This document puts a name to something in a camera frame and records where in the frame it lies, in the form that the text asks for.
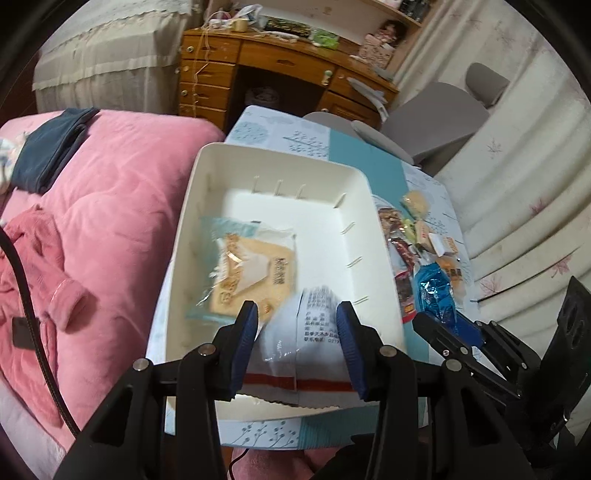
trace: dark blue cloth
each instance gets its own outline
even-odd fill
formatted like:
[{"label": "dark blue cloth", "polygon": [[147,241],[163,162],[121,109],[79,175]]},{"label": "dark blue cloth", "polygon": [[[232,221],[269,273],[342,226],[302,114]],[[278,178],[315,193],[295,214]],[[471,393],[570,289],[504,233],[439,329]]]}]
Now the dark blue cloth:
[{"label": "dark blue cloth", "polygon": [[45,193],[86,139],[86,123],[98,108],[67,108],[27,137],[12,172],[11,185]]}]

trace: black cable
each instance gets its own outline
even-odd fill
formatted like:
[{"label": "black cable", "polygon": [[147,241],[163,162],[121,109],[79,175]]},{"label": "black cable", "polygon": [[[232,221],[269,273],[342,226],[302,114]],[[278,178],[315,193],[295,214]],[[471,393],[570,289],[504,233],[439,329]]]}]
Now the black cable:
[{"label": "black cable", "polygon": [[29,327],[29,332],[31,333],[33,346],[35,347],[35,354],[37,356],[39,366],[41,367],[43,377],[45,378],[47,388],[49,388],[49,392],[51,393],[53,401],[56,403],[57,409],[60,412],[61,417],[64,419],[65,424],[72,432],[74,438],[76,438],[80,433],[80,429],[78,428],[78,425],[76,425],[76,422],[74,421],[74,418],[70,413],[70,410],[68,410],[66,402],[64,402],[64,399],[60,393],[60,389],[57,386],[56,379],[54,378],[53,373],[51,373],[51,369],[49,368],[47,355],[45,355],[45,350],[43,349],[43,344],[41,343],[39,324],[37,317],[35,317],[35,310],[33,310],[33,301],[31,300],[31,292],[29,291],[29,285],[27,283],[27,276],[25,275],[25,270],[22,267],[21,259],[18,256],[17,249],[14,248],[14,245],[10,241],[10,238],[8,237],[4,229],[1,227],[0,248],[2,248],[2,250],[4,251],[6,258],[8,259],[12,269],[14,270],[14,276],[17,279],[18,292],[21,295],[22,309],[25,313],[25,317],[27,318],[27,325]]},{"label": "black cable", "polygon": [[248,453],[248,450],[250,450],[250,449],[247,448],[240,455],[238,455],[234,460],[232,460],[230,462],[230,465],[228,466],[228,473],[230,474],[231,480],[236,480],[234,478],[234,473],[232,472],[232,467],[234,466],[234,463],[236,463],[238,460],[242,459],[242,457],[244,457]]}]

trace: gray chair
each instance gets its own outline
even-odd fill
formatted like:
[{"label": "gray chair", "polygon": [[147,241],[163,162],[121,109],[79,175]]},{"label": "gray chair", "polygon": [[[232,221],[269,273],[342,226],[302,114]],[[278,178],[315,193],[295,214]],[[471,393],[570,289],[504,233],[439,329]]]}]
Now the gray chair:
[{"label": "gray chair", "polygon": [[466,87],[485,108],[497,104],[509,80],[482,63],[473,63],[466,72]]},{"label": "gray chair", "polygon": [[351,120],[347,120],[341,116],[326,112],[312,112],[304,115],[304,119],[314,122],[315,124],[324,125],[332,130],[339,131],[345,135],[361,140],[361,137],[355,130],[353,130]]},{"label": "gray chair", "polygon": [[304,118],[344,133],[350,125],[366,142],[416,165],[443,147],[471,137],[488,116],[486,108],[469,93],[435,82],[391,111],[379,132],[331,113],[315,112]]}]

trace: desk drawer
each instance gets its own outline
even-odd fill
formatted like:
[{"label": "desk drawer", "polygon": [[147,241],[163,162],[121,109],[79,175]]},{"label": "desk drawer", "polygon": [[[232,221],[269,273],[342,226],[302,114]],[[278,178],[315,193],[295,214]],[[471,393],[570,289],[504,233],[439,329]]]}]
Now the desk drawer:
[{"label": "desk drawer", "polygon": [[216,63],[211,61],[182,60],[181,61],[181,82],[200,83],[202,85],[217,85],[218,87],[229,87],[232,84],[234,65],[229,63]]},{"label": "desk drawer", "polygon": [[178,86],[178,102],[187,105],[197,103],[199,106],[224,110],[228,104],[229,94],[230,89],[228,88],[201,85],[200,83],[194,85],[181,82]]},{"label": "desk drawer", "polygon": [[363,75],[359,75],[358,73],[352,72],[351,70],[346,70],[341,67],[337,69],[335,75],[333,76],[333,80],[330,82],[329,90],[351,100],[355,100],[356,102],[375,110],[373,104],[351,86],[347,80],[347,77],[357,79],[374,90],[381,90],[384,93],[384,98],[388,101],[388,104],[390,104],[390,102],[392,102],[392,100],[394,100],[396,97],[394,92],[384,88],[379,83],[373,82]]},{"label": "desk drawer", "polygon": [[379,128],[380,126],[379,113],[376,110],[371,110],[332,92],[324,93],[316,110],[333,113],[351,121],[360,120],[370,127]]},{"label": "desk drawer", "polygon": [[[240,50],[240,40],[237,38],[209,37],[209,57],[210,61],[226,61],[236,63],[238,51]],[[185,35],[183,37],[183,46],[181,48],[181,57],[188,60],[204,60],[207,51],[205,38],[201,35]]]},{"label": "desk drawer", "polygon": [[242,45],[238,63],[248,67],[283,73],[321,86],[324,72],[335,70],[335,66],[331,63],[310,55],[275,45],[249,41],[245,41]]},{"label": "desk drawer", "polygon": [[193,118],[204,118],[209,120],[220,130],[223,130],[226,122],[226,111],[218,110],[217,108],[207,108],[204,106],[196,106],[193,110],[191,105],[179,105],[178,114],[181,116],[192,116]]}]

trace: wooden desk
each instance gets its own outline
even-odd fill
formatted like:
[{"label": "wooden desk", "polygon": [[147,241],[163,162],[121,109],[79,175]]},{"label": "wooden desk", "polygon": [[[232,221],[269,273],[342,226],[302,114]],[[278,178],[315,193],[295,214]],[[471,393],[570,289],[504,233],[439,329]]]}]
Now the wooden desk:
[{"label": "wooden desk", "polygon": [[380,125],[377,110],[351,87],[347,78],[383,91],[388,105],[398,93],[392,83],[348,54],[317,48],[304,40],[288,43],[255,32],[209,32],[206,41],[201,29],[196,28],[184,33],[181,52],[179,115],[206,118],[225,131],[229,126],[229,102],[239,87],[236,82],[239,66],[280,73],[316,85],[322,89],[320,100],[313,101],[310,111],[334,113],[372,127]]}]

